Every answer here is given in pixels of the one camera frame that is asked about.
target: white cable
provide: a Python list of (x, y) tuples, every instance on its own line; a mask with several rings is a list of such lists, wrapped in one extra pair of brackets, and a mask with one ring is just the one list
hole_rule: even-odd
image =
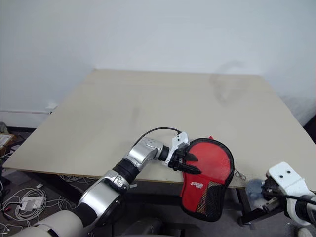
[(84, 182), (79, 181), (79, 180), (76, 180), (76, 182), (77, 182), (77, 183), (81, 183), (81, 184), (87, 184), (87, 185), (89, 185), (89, 186), (91, 185), (91, 184), (90, 184), (91, 182), (95, 182), (95, 179), (93, 179), (93, 180), (88, 180), (88, 181), (86, 180), (85, 177), (82, 178), (82, 179), (83, 179)]
[(77, 186), (75, 186), (73, 184), (70, 184), (70, 185), (73, 186), (74, 188), (78, 189), (82, 194), (84, 193), (84, 191), (81, 188), (79, 188), (79, 187), (77, 187)]
[(12, 152), (9, 152), (9, 153), (7, 153), (7, 154), (1, 156), (0, 159), (2, 159), (3, 157), (10, 157), (11, 155), (12, 155)]
[(71, 182), (74, 182), (76, 180), (81, 179), (81, 177), (77, 177), (77, 176), (74, 176), (74, 175), (63, 175), (63, 174), (60, 174), (59, 177), (61, 179), (63, 179), (64, 181), (66, 181), (67, 183), (71, 183)]
[(57, 201), (57, 203), (50, 206), (46, 206), (46, 207), (53, 207), (53, 206), (58, 205), (59, 210), (69, 210), (69, 209), (72, 210), (76, 208), (74, 205), (72, 205), (67, 199), (65, 199), (62, 196), (59, 196), (59, 199), (50, 200), (50, 201), (47, 201), (46, 203), (53, 202), (53, 201)]
[(16, 226), (16, 225), (12, 225), (12, 224), (3, 224), (3, 223), (0, 223), (0, 225), (3, 225), (4, 226), (4, 230), (2, 231), (2, 233), (0, 233), (0, 235), (5, 235), (5, 230), (7, 229), (8, 231), (10, 231), (10, 229), (8, 228), (8, 226), (13, 226), (13, 227), (20, 227), (22, 231), (23, 230), (23, 226)]
[(98, 180), (99, 178), (96, 177), (86, 177), (87, 179), (93, 179), (93, 180)]
[[(19, 197), (17, 194), (20, 193), (21, 191), (25, 191), (28, 190), (22, 197)], [(4, 203), (3, 203), (3, 209), (6, 209), (7, 206), (11, 203), (9, 202), (10, 200), (12, 200), (13, 198), (18, 198), (18, 202), (20, 203), (21, 200), (25, 197), (44, 197), (44, 202), (42, 204), (41, 207), (38, 207), (34, 210), (32, 210), (31, 212), (28, 211), (22, 211), (19, 208), (19, 205), (17, 205), (15, 207), (15, 217), (10, 216), (9, 214), (5, 213), (6, 216), (12, 218), (13, 220), (16, 221), (26, 221), (28, 226), (30, 226), (30, 222), (31, 220), (37, 218), (38, 221), (40, 220), (40, 214), (44, 211), (45, 207), (46, 207), (46, 193), (45, 191), (41, 190), (41, 189), (33, 189), (33, 188), (25, 188), (25, 189), (21, 189), (19, 191), (17, 191), (13, 196), (9, 197)]]

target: beige tabletop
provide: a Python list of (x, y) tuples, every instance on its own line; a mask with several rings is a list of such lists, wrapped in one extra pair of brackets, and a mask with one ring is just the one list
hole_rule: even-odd
[[(144, 132), (161, 126), (213, 136), (248, 180), (288, 162), (316, 190), (313, 141), (259, 76), (99, 70), (91, 73), (4, 164), (19, 170), (102, 176)], [(171, 145), (173, 131), (148, 135)], [(156, 161), (140, 180), (182, 182)], [(234, 177), (231, 187), (244, 187)]]

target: table leg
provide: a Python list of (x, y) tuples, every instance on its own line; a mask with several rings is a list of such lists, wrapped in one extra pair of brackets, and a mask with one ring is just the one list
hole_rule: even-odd
[(241, 226), (251, 225), (254, 222), (264, 220), (266, 218), (269, 218), (273, 215), (276, 215), (284, 211), (281, 206), (277, 207), (275, 210), (271, 212), (267, 212), (260, 208), (251, 210), (251, 206), (245, 189), (236, 189), (236, 192), (239, 202), (242, 205), (242, 216), (238, 218), (238, 224)]
[(73, 203), (77, 204), (82, 196), (82, 193), (78, 189), (62, 180), (58, 175), (31, 172), (27, 172), (26, 174)]

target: black mesh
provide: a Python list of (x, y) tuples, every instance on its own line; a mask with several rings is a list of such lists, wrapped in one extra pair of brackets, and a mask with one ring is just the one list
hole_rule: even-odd
[(217, 221), (222, 215), (223, 195), (225, 188), (219, 183), (210, 182), (197, 206), (197, 212), (205, 215), (209, 221)]

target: white wall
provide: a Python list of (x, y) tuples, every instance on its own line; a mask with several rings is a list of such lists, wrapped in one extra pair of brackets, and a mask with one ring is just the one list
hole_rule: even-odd
[[(1, 0), (0, 108), (44, 111), (93, 68), (262, 75), (316, 112), (314, 0)], [(11, 126), (46, 115), (3, 113)]]

